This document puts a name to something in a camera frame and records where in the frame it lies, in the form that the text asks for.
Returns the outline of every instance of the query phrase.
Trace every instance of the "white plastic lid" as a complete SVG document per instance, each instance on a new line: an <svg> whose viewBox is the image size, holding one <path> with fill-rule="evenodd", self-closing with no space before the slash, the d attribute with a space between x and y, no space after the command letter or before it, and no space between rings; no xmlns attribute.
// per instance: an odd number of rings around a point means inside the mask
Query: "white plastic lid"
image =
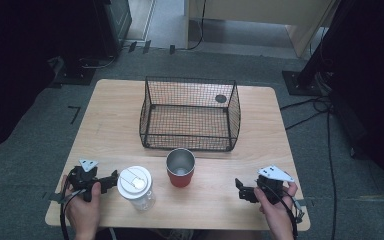
<svg viewBox="0 0 384 240"><path fill-rule="evenodd" d="M133 166L121 171L117 182L120 194L130 200L138 199L145 195L152 185L149 171L141 166Z"/></svg>

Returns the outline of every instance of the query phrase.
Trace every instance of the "white cup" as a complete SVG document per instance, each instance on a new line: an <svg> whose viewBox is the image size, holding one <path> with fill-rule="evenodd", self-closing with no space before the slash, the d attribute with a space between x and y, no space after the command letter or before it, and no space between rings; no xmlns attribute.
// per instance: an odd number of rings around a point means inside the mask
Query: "white cup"
<svg viewBox="0 0 384 240"><path fill-rule="evenodd" d="M155 203L151 174L144 167L133 166L121 171L117 188L137 210L148 210Z"/></svg>

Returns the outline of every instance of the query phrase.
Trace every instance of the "red cup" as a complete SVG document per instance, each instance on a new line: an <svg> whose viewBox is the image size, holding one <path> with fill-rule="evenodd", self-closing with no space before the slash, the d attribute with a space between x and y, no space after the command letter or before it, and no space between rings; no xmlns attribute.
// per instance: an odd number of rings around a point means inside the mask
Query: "red cup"
<svg viewBox="0 0 384 240"><path fill-rule="evenodd" d="M195 170L195 156L185 148L177 148L167 155L167 174L175 187L186 187Z"/></svg>

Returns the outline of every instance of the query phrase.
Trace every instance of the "cup rim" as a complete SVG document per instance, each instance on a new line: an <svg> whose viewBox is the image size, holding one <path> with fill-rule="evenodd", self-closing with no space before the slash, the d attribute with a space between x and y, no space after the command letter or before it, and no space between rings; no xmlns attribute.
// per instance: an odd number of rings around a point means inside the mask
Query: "cup rim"
<svg viewBox="0 0 384 240"><path fill-rule="evenodd" d="M182 174L182 175L178 175L178 174L172 172L172 171L170 170L170 168L168 167L168 164L167 164L168 156L169 156L172 152L177 151L177 150L186 150L186 151L188 151L188 152L192 155L192 157L193 157L193 167L192 167L192 169L191 169L190 171L188 171L187 173ZM195 155L194 155L193 152L191 152L189 149L186 149L186 148L175 148L175 149L171 150L171 151L167 154L167 157L166 157L166 169L167 169L167 171L169 171L169 172L170 172L171 174L173 174L174 176L177 176L177 177L185 177L185 176L189 175L191 172L193 172L193 171L195 170L195 159L196 159L196 158L195 158Z"/></svg>

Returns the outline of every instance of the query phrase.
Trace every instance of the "person's left hand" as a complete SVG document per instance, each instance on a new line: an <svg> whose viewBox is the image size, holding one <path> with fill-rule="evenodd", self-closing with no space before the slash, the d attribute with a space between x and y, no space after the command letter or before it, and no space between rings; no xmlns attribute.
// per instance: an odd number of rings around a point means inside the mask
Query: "person's left hand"
<svg viewBox="0 0 384 240"><path fill-rule="evenodd" d="M61 182L61 191L64 188L67 176L64 175ZM67 186L65 196L70 195L70 185ZM85 202L79 196L74 197L66 206L66 216L71 227L76 232L76 239L95 239L98 225L101 220L100 199L101 183L97 182L92 187L92 200Z"/></svg>

